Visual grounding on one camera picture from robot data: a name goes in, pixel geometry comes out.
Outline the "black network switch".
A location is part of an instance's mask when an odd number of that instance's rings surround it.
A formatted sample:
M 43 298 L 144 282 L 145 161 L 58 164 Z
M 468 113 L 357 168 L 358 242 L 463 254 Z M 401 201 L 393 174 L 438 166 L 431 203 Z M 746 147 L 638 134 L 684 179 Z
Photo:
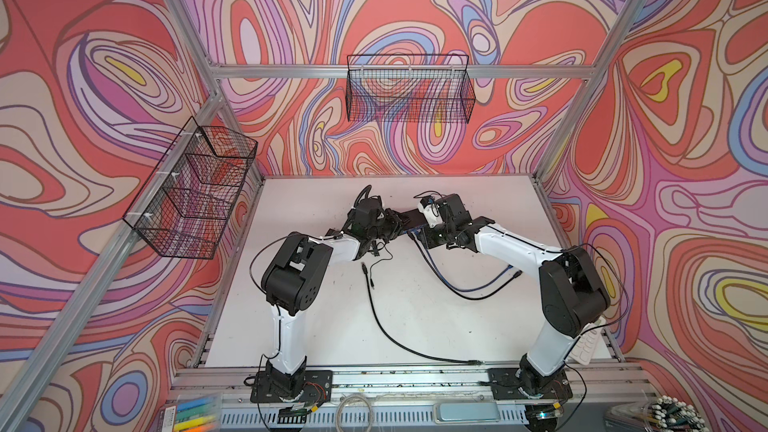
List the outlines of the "black network switch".
M 428 225 L 424 214 L 418 209 L 399 212 L 398 217 L 403 231 L 418 230 Z

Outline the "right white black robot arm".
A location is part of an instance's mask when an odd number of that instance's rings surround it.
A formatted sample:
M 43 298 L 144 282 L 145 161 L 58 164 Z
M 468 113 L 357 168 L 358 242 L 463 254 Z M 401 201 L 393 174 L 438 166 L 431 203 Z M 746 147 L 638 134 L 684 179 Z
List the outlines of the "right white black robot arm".
M 520 360 L 515 384 L 527 397 L 548 393 L 582 333 L 610 305 L 606 286 L 588 252 L 580 246 L 547 246 L 487 217 L 474 218 L 456 194 L 421 198 L 418 211 L 425 220 L 420 235 L 427 247 L 468 249 L 536 279 L 545 323 Z

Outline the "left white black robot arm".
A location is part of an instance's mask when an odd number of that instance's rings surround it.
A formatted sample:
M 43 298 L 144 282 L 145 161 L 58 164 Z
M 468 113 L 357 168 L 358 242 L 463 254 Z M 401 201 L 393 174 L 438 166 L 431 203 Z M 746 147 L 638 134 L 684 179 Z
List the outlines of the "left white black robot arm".
M 315 302 L 326 271 L 331 265 L 354 262 L 397 237 L 398 216 L 383 205 L 365 186 L 347 213 L 339 230 L 322 237 L 293 231 L 261 278 L 260 290 L 274 307 L 273 324 L 277 344 L 265 359 L 265 370 L 257 376 L 257 391 L 291 400 L 302 395 L 306 385 L 305 312 Z

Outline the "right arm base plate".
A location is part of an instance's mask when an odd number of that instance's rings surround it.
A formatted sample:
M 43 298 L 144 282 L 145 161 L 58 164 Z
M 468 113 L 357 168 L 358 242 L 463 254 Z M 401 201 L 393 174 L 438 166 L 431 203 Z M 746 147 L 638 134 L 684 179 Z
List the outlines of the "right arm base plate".
M 567 402 L 573 397 L 565 368 L 555 374 L 539 378 L 535 371 L 520 372 L 517 367 L 490 368 L 486 385 L 496 401 L 518 401 L 531 404 Z

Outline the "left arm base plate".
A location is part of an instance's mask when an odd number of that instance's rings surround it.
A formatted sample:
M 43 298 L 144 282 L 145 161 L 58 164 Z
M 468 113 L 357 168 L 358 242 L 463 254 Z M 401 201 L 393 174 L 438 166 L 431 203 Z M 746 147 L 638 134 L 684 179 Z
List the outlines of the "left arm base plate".
M 332 398 L 332 385 L 330 369 L 304 370 L 293 375 L 277 370 L 259 371 L 252 380 L 250 402 L 322 405 Z

